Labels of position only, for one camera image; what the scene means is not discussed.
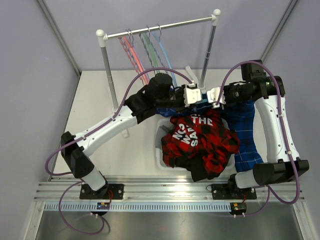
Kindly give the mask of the blue plaid shirt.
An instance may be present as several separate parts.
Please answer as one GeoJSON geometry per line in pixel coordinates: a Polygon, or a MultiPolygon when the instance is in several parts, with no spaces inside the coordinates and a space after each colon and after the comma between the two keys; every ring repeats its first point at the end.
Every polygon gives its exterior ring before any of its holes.
{"type": "MultiPolygon", "coordinates": [[[[213,109],[212,107],[194,111],[193,109],[187,110],[182,113],[178,113],[176,111],[170,112],[157,112],[164,117],[174,117],[174,116],[189,116],[192,114],[203,114],[207,110],[213,109]]],[[[246,102],[241,109],[244,110],[244,113],[241,113],[238,110],[233,108],[216,108],[221,116],[224,119],[229,127],[229,130],[232,130],[236,133],[239,141],[240,141],[240,148],[239,152],[234,154],[235,159],[235,169],[238,172],[242,168],[250,168],[255,163],[262,163],[262,157],[258,153],[254,142],[253,136],[253,123],[255,117],[255,106],[253,103],[246,102]]]]}

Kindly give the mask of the red black plaid shirt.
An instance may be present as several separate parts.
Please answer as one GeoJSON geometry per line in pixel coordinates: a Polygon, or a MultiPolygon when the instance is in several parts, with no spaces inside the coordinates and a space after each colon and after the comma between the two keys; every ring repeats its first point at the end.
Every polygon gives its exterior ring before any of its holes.
{"type": "Polygon", "coordinates": [[[168,167],[176,167],[175,159],[200,156],[208,173],[219,176],[225,170],[231,155],[240,150],[235,131],[224,127],[220,113],[208,109],[203,114],[172,116],[173,129],[161,139],[162,160],[168,167]]]}

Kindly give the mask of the light blue hanger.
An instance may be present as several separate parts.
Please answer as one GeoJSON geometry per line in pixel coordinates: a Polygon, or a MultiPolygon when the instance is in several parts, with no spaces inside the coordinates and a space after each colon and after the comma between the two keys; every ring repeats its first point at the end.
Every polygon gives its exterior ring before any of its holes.
{"type": "MultiPolygon", "coordinates": [[[[152,32],[151,34],[153,35],[153,37],[154,37],[155,40],[157,41],[157,43],[158,43],[158,45],[159,45],[159,47],[160,47],[160,49],[161,49],[161,51],[162,51],[162,54],[163,54],[163,56],[164,56],[164,58],[165,58],[165,61],[166,61],[167,65],[168,65],[168,68],[169,68],[169,69],[172,69],[171,61],[170,61],[170,59],[169,59],[169,57],[168,57],[168,54],[167,54],[167,52],[166,52],[166,49],[165,49],[164,45],[163,45],[162,42],[161,42],[161,35],[157,35],[157,34],[154,33],[154,32],[152,32]]],[[[178,84],[177,84],[176,75],[175,75],[173,72],[171,72],[171,77],[172,77],[172,80],[173,80],[173,86],[174,86],[174,87],[177,87],[178,84]]]]}

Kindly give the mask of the black plain shirt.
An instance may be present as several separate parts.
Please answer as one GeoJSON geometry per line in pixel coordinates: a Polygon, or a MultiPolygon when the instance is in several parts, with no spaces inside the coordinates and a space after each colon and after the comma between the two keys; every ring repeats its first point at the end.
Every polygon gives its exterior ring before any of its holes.
{"type": "Polygon", "coordinates": [[[219,175],[215,172],[207,172],[204,167],[203,160],[199,155],[188,158],[187,156],[179,156],[175,159],[175,166],[188,170],[191,174],[193,182],[201,180],[212,180],[217,178],[219,175]]]}

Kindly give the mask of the mint green hanger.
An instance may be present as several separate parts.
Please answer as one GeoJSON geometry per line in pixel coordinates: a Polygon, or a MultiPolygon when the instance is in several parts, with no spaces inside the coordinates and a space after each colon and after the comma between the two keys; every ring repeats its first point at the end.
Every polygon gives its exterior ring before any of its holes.
{"type": "Polygon", "coordinates": [[[148,57],[150,66],[152,68],[158,68],[158,60],[156,57],[156,52],[154,51],[154,48],[152,47],[152,42],[150,37],[146,33],[140,33],[139,34],[140,40],[142,42],[142,45],[144,47],[145,53],[148,57]]]}

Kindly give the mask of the teal hanger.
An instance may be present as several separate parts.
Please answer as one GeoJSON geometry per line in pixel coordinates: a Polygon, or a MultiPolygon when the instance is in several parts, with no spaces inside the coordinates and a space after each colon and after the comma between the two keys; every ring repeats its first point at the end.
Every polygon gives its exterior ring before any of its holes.
{"type": "Polygon", "coordinates": [[[211,107],[211,104],[208,103],[208,99],[204,98],[201,101],[197,101],[194,104],[193,110],[198,112],[198,111],[202,111],[204,109],[210,108],[210,107],[211,107]]]}

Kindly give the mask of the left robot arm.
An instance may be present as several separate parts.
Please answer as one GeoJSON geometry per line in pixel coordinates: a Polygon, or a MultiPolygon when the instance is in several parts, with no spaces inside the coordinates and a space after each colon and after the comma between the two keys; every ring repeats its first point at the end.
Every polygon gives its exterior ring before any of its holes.
{"type": "Polygon", "coordinates": [[[117,134],[154,116],[157,109],[184,109],[188,105],[186,86],[172,86],[168,74],[157,73],[137,93],[125,96],[117,111],[104,121],[76,135],[67,131],[61,136],[62,158],[72,175],[83,180],[95,198],[103,199],[108,194],[109,183],[90,156],[117,134]]]}

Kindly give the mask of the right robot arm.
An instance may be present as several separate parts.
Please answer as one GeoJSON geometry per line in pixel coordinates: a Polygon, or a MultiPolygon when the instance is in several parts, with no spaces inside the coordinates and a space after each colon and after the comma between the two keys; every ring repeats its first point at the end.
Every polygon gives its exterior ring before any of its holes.
{"type": "Polygon", "coordinates": [[[243,193],[266,186],[272,194],[272,185],[295,182],[296,193],[291,204],[300,196],[299,177],[309,170],[309,162],[298,153],[286,115],[285,88],[282,79],[265,67],[261,60],[243,61],[241,68],[243,83],[223,84],[227,109],[241,113],[245,103],[254,104],[260,115],[266,140],[266,162],[242,168],[230,176],[227,193],[239,198],[243,193]]]}

